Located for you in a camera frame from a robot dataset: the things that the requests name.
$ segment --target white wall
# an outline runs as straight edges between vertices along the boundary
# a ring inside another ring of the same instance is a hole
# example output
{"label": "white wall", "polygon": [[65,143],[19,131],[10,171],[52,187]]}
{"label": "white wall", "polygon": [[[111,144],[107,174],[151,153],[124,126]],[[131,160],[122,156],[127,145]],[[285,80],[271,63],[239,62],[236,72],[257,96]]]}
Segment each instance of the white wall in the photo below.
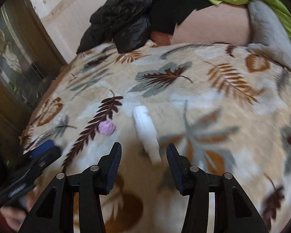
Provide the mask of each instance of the white wall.
{"label": "white wall", "polygon": [[106,0],[31,0],[51,39],[69,63],[75,56],[90,16]]}

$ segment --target black fabric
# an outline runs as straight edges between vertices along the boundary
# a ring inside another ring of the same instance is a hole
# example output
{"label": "black fabric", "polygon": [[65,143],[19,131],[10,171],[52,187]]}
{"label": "black fabric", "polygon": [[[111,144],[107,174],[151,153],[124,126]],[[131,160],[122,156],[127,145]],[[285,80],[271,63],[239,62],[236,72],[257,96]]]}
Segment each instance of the black fabric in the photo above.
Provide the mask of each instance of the black fabric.
{"label": "black fabric", "polygon": [[176,24],[181,24],[193,10],[212,5],[208,0],[153,0],[148,13],[151,30],[173,35]]}
{"label": "black fabric", "polygon": [[147,16],[140,17],[115,34],[113,41],[119,53],[125,53],[145,45],[150,37],[150,20]]}
{"label": "black fabric", "polygon": [[107,0],[90,18],[92,24],[83,35],[77,54],[87,51],[135,22],[150,8],[152,0]]}

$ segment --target bedsheet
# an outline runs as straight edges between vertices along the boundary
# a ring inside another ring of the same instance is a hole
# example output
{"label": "bedsheet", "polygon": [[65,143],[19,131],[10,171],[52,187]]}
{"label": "bedsheet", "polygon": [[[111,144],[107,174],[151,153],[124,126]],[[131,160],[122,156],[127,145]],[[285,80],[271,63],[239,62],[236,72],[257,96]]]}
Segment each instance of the bedsheet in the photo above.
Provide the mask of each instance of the bedsheet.
{"label": "bedsheet", "polygon": [[[114,188],[101,196],[107,233],[181,232],[188,197],[177,192],[168,168],[166,146],[174,143],[204,171],[231,172],[268,229],[284,228],[291,218],[290,71],[245,47],[155,48],[151,41],[125,54],[102,44],[70,66],[27,129],[27,145],[52,138],[63,150],[37,180],[38,193],[58,172],[80,173],[120,142]],[[139,105],[158,132],[158,166],[134,128]],[[100,132],[103,121],[116,126],[112,134]],[[74,225],[78,232],[77,199]]]}

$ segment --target pink pillow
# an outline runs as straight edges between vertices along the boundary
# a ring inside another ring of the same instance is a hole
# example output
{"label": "pink pillow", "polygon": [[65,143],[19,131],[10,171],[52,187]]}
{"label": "pink pillow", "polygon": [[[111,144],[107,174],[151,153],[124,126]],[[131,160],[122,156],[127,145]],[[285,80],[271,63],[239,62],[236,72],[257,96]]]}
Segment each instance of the pink pillow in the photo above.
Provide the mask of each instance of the pink pillow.
{"label": "pink pillow", "polygon": [[221,3],[192,13],[176,26],[171,44],[211,44],[226,42],[235,46],[250,43],[250,19],[247,7]]}

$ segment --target white object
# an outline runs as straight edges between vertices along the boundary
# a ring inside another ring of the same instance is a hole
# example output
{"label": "white object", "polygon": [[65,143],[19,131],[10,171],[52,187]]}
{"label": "white object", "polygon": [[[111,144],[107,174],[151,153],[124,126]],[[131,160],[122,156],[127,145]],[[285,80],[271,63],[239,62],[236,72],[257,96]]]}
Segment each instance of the white object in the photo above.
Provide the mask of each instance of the white object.
{"label": "white object", "polygon": [[157,132],[146,106],[137,106],[132,112],[134,124],[138,137],[142,141],[146,153],[149,155],[152,164],[162,162],[159,155],[159,144]]}

